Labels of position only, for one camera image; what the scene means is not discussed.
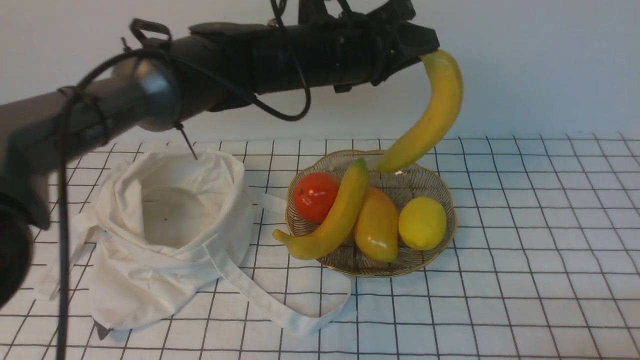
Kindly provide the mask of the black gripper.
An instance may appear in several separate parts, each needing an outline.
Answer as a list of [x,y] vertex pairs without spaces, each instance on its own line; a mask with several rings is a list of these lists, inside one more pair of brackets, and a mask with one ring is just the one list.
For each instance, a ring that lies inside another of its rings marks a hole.
[[412,23],[410,0],[387,0],[368,13],[357,13],[345,0],[332,16],[323,0],[299,2],[302,68],[311,87],[332,86],[336,93],[357,85],[377,86],[391,75],[439,50],[434,29]]

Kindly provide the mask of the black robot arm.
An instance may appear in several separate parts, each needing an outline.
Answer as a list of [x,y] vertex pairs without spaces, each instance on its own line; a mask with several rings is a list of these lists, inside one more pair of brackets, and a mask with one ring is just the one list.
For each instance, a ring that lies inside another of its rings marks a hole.
[[1,107],[1,303],[20,289],[33,258],[30,227],[50,228],[48,178],[135,126],[181,129],[203,112],[249,105],[288,122],[306,116],[310,89],[377,86],[439,50],[434,29],[412,23],[409,0],[357,13],[341,0],[301,0],[298,23],[207,22],[174,39],[162,23],[135,18],[141,48],[124,47],[74,86]]

